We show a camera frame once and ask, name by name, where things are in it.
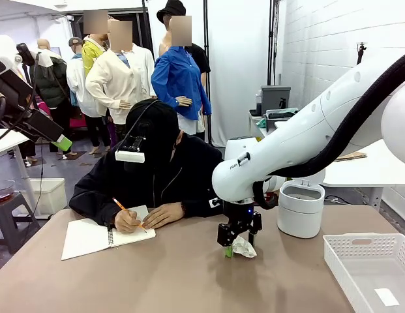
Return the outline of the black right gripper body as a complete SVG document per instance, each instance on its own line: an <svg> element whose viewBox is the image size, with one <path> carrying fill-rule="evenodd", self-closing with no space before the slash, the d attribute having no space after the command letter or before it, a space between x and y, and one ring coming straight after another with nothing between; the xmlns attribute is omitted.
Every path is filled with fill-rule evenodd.
<svg viewBox="0 0 405 313"><path fill-rule="evenodd" d="M254 205L225 201L224 215L228 217L226 225L230 230L250 230L254 220Z"/></svg>

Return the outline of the person's left hand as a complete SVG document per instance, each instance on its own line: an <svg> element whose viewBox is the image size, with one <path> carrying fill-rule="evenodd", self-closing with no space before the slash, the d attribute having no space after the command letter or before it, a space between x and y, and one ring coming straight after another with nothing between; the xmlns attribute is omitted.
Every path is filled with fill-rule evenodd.
<svg viewBox="0 0 405 313"><path fill-rule="evenodd" d="M153 209L143 220L145 229L161 228L184 217L184 211L180 202L167 203Z"/></svg>

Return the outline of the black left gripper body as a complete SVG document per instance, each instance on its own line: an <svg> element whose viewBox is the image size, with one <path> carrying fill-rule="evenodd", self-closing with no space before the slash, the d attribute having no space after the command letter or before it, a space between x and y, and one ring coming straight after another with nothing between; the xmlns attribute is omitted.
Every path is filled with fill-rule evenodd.
<svg viewBox="0 0 405 313"><path fill-rule="evenodd" d="M31 140L64 141L63 128L35 108L28 100L32 87L11 70L0 74L0 126L19 131Z"/></svg>

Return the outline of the person's right hand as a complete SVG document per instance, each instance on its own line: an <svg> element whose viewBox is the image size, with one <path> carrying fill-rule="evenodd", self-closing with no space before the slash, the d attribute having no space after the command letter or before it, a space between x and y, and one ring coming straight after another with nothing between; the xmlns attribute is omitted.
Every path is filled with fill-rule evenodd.
<svg viewBox="0 0 405 313"><path fill-rule="evenodd" d="M114 218L114 226L121 233L134 233L141 225L141 221L137 219L137 212L121 210Z"/></svg>

